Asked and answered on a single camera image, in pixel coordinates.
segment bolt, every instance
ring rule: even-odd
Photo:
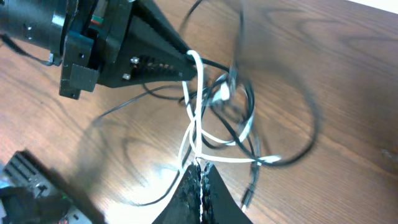
[[[139,63],[139,58],[133,57],[132,59],[130,59],[130,62],[133,63],[133,64],[138,64]]]
[[[125,74],[123,74],[122,78],[123,78],[123,79],[125,79],[125,80],[130,80],[130,78],[131,78],[131,75],[130,75],[130,74],[127,74],[127,73],[125,73]]]

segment wooden surface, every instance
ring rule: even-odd
[[[225,2],[204,1],[185,39],[202,56],[228,64],[239,5]],[[393,155],[398,147],[398,15],[340,0],[244,2],[242,66],[254,83],[256,123],[269,150],[289,156],[308,140],[312,119],[303,93],[311,92],[323,114],[317,148],[304,161],[261,169],[249,218],[254,223],[398,223]],[[157,3],[178,27],[194,1]],[[74,101],[58,96],[59,77],[60,68],[43,67],[0,47],[1,162],[26,147],[84,189],[110,223],[150,223],[168,199],[144,208],[128,203],[156,199],[169,185],[188,125],[185,109],[147,97],[95,126],[96,116],[142,88],[97,86]],[[205,117],[204,128],[223,136],[211,116]],[[242,156],[238,149],[217,154]],[[239,202],[249,166],[217,167]]]

